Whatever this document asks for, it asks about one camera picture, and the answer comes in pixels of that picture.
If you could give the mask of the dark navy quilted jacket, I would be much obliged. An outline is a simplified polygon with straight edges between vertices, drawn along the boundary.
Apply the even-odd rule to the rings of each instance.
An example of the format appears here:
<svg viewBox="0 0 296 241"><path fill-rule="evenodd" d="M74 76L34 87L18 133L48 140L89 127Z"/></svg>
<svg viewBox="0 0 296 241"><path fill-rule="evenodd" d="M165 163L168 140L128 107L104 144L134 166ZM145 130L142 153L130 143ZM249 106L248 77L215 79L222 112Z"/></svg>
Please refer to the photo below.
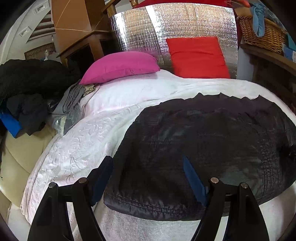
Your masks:
<svg viewBox="0 0 296 241"><path fill-rule="evenodd" d="M151 220L201 219L184 157L226 184L246 182L263 204L295 181L295 125L262 96L198 94L145 108L114 155L104 204Z"/></svg>

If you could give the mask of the pile of black clothes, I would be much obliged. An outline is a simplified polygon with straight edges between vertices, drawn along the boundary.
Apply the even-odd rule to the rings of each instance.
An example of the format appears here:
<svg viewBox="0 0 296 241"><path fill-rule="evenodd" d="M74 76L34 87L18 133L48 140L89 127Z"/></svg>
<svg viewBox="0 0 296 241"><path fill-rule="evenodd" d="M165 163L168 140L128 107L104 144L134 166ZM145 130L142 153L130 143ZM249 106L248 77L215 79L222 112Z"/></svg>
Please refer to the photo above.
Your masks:
<svg viewBox="0 0 296 241"><path fill-rule="evenodd" d="M1 65L1 112L17 120L32 135L45 126L48 106L59 102L76 79L53 60L9 60Z"/></svg>

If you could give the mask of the cream leather seat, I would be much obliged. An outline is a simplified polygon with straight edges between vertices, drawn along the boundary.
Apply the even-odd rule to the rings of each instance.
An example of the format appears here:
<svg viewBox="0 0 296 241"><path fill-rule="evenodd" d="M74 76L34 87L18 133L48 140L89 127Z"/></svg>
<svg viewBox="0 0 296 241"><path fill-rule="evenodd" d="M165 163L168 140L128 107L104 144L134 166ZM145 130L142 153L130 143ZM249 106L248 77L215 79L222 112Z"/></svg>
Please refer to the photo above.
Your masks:
<svg viewBox="0 0 296 241"><path fill-rule="evenodd" d="M31 136L14 138L7 132L1 147L1 215L18 240L27 240L30 224L21 213L20 205L27 180L39 157L56 135L45 126Z"/></svg>

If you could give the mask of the grey folded garment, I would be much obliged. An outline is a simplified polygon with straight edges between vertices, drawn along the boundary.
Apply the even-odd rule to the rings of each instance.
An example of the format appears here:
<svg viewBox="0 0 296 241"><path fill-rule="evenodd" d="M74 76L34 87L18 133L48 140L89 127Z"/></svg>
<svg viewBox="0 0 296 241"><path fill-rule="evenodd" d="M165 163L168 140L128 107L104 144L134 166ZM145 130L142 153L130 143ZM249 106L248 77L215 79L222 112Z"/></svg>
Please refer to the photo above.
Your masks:
<svg viewBox="0 0 296 241"><path fill-rule="evenodd" d="M64 136L84 117L84 109L80 101L95 89L93 84L84 86L77 82L71 85L58 103L49 105L46 124L54 128L60 136Z"/></svg>

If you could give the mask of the white embossed bedspread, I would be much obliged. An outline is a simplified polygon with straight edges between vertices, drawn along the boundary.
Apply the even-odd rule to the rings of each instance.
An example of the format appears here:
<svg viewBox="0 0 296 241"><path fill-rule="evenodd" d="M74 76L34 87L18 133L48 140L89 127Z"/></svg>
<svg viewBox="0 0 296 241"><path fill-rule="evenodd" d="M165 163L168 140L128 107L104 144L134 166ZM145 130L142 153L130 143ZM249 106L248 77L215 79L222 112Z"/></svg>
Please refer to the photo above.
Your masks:
<svg viewBox="0 0 296 241"><path fill-rule="evenodd" d="M188 99L198 93L225 94L255 99L259 95L276 103L295 124L295 115L266 88L238 79L185 79L166 70L119 78L102 84L95 94L81 100L85 117L66 135L56 135L29 176L21 212L29 224L48 188L72 184L113 156L126 130L148 106L174 98ZM270 240L278 240L295 215L295 182L283 194L260 205ZM190 240L199 221L152 221L115 212L101 200L94 209L106 240Z"/></svg>

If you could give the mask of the wooden shelf unit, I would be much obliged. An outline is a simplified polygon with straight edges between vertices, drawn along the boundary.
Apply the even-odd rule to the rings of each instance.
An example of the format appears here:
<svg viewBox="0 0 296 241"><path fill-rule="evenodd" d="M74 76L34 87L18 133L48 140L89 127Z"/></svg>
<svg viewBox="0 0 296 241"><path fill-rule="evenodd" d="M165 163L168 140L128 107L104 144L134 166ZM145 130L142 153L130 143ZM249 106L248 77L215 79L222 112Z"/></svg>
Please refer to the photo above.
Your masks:
<svg viewBox="0 0 296 241"><path fill-rule="evenodd" d="M259 47L241 44L237 78L267 88L295 112L295 63L287 58Z"/></svg>

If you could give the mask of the red pillow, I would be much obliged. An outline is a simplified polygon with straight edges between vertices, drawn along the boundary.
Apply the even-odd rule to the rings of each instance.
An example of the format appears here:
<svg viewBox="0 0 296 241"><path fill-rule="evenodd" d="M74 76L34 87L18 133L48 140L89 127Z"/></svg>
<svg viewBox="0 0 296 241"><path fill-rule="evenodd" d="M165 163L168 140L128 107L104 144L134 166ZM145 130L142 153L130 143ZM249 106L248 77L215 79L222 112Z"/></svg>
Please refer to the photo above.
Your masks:
<svg viewBox="0 0 296 241"><path fill-rule="evenodd" d="M174 75L182 78L230 78L217 37L166 39Z"/></svg>

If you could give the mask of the magenta pillow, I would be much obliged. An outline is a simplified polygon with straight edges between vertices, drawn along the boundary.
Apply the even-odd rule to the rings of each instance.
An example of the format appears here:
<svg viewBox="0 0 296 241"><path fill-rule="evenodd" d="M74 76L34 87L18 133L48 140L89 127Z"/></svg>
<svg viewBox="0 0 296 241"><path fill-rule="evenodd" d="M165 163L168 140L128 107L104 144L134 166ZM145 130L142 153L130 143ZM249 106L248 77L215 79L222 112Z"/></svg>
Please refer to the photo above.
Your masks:
<svg viewBox="0 0 296 241"><path fill-rule="evenodd" d="M157 60L150 54L138 51L117 52L95 61L85 72L80 85L102 84L117 78L156 73Z"/></svg>

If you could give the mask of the brown wooden nightstand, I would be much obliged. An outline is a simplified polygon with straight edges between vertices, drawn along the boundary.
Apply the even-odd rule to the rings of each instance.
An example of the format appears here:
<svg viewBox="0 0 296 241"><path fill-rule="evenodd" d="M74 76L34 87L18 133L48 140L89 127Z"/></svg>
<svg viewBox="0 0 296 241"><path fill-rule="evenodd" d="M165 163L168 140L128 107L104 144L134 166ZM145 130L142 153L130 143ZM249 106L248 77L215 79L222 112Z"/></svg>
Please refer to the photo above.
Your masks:
<svg viewBox="0 0 296 241"><path fill-rule="evenodd" d="M71 44L59 57L70 70L85 73L95 61L117 51L113 32L95 30Z"/></svg>

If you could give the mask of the brown cardboard box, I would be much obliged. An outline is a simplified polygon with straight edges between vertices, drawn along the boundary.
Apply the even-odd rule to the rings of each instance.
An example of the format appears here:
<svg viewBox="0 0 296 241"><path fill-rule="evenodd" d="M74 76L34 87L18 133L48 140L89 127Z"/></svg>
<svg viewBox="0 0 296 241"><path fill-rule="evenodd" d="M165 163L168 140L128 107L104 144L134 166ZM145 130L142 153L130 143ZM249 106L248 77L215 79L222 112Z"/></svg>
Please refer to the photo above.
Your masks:
<svg viewBox="0 0 296 241"><path fill-rule="evenodd" d="M110 31L108 15L102 12L104 1L55 0L51 1L51 14L62 53L93 31Z"/></svg>

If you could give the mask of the light blue cloth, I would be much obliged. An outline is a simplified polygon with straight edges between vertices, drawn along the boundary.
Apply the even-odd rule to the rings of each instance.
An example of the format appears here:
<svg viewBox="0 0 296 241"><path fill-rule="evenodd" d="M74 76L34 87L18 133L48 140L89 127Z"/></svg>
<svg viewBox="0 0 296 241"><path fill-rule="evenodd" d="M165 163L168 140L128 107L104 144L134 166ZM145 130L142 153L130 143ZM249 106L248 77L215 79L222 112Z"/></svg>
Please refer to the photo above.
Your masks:
<svg viewBox="0 0 296 241"><path fill-rule="evenodd" d="M251 4L250 11L252 14L252 28L255 35L259 38L263 37L265 34L265 14L266 7L262 3Z"/></svg>

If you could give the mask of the silver foil insulation sheet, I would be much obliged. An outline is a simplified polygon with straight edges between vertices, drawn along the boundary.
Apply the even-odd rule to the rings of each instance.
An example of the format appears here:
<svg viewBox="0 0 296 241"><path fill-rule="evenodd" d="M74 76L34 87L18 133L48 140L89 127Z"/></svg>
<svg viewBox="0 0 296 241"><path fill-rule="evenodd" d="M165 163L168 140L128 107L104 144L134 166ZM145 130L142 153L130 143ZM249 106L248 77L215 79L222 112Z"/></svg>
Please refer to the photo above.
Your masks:
<svg viewBox="0 0 296 241"><path fill-rule="evenodd" d="M238 39L234 10L194 3L153 4L111 17L121 51L145 52L172 71L166 43L171 38L216 36L230 77L237 76Z"/></svg>

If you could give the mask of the red blanket on headboard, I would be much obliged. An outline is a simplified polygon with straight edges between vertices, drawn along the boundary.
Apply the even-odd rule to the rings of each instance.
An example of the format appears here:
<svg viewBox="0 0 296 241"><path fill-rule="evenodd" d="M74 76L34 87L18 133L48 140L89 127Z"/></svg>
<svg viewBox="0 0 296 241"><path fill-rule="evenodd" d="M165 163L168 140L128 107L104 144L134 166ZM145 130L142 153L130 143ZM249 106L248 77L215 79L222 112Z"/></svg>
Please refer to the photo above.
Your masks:
<svg viewBox="0 0 296 241"><path fill-rule="evenodd" d="M225 0L145 0L136 5L135 8L150 6L153 4L171 4L171 3L194 3L194 4L209 4L213 6L223 6L229 8L230 5Z"/></svg>

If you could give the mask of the wooden headboard frame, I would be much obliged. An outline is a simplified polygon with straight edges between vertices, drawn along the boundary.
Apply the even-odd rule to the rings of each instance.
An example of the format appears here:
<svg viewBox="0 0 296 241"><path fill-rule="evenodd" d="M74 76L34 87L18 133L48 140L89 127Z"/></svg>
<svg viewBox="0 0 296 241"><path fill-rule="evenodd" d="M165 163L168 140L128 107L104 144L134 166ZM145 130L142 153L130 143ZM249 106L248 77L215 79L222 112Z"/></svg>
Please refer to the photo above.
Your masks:
<svg viewBox="0 0 296 241"><path fill-rule="evenodd" d="M102 8L101 12L108 15L109 18L116 15L117 13L128 11L136 7L140 2L138 0L109 0L104 1L105 6Z"/></svg>

